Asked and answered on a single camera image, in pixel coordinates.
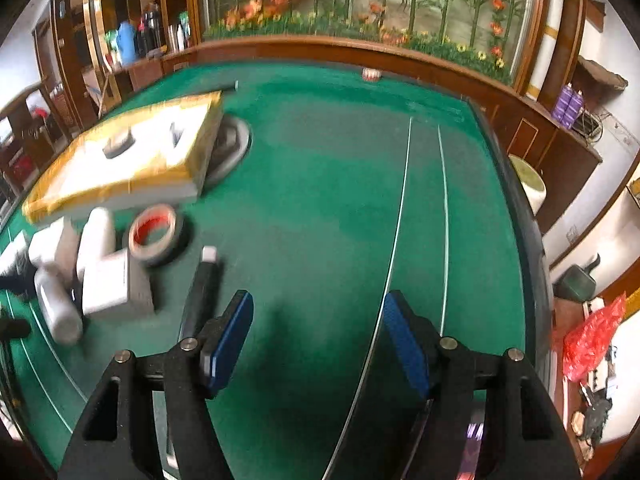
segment roll of tape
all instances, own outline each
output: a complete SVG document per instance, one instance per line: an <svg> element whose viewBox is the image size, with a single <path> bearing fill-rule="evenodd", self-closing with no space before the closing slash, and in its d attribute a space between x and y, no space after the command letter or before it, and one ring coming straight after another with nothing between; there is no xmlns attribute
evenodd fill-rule
<svg viewBox="0 0 640 480"><path fill-rule="evenodd" d="M147 266L164 262L178 245L182 225L182 216L170 205L159 204L145 209L133 221L126 237L131 256ZM164 235L145 244L151 232L158 228L166 228Z"/></svg>

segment floral mural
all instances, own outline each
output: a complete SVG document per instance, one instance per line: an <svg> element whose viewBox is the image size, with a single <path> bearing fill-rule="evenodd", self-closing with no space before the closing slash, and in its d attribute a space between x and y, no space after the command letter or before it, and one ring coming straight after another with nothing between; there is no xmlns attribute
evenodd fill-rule
<svg viewBox="0 0 640 480"><path fill-rule="evenodd" d="M525 0L207 0L207 39L311 34L402 46L509 83Z"/></svg>

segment red plastic bag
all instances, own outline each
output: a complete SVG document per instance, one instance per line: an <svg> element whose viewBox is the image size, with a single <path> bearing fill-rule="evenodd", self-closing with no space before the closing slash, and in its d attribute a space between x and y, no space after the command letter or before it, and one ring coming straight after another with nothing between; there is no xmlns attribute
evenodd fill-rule
<svg viewBox="0 0 640 480"><path fill-rule="evenodd" d="M597 310L564 336L562 373L574 383L595 370L604 359L625 315L626 294Z"/></svg>

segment metal screw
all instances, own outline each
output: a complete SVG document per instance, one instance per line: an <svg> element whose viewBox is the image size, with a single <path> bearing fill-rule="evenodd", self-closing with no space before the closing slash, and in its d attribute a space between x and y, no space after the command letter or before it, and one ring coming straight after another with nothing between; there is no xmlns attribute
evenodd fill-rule
<svg viewBox="0 0 640 480"><path fill-rule="evenodd" d="M458 348L458 342L452 337L445 336L440 340L440 346L445 350L455 350Z"/></svg>
<svg viewBox="0 0 640 480"><path fill-rule="evenodd" d="M509 348L507 355L512 361L522 361L524 359L524 352L518 348Z"/></svg>
<svg viewBox="0 0 640 480"><path fill-rule="evenodd" d="M198 340L194 337L186 337L182 341L180 341L180 348L182 348L185 352L189 352L194 348L197 348Z"/></svg>
<svg viewBox="0 0 640 480"><path fill-rule="evenodd" d="M117 363L126 363L131 359L131 352L129 350L118 350L113 356Z"/></svg>

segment white foam box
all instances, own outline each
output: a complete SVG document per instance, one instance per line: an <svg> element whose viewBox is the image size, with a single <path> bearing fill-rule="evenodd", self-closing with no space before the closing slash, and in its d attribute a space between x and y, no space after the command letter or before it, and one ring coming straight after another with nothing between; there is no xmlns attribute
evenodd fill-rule
<svg viewBox="0 0 640 480"><path fill-rule="evenodd" d="M153 313L146 270L128 249L87 265L82 312L92 319L133 319Z"/></svg>
<svg viewBox="0 0 640 480"><path fill-rule="evenodd" d="M68 217L62 217L31 238L29 259L36 267L53 267L63 285L71 286L78 258L80 236Z"/></svg>

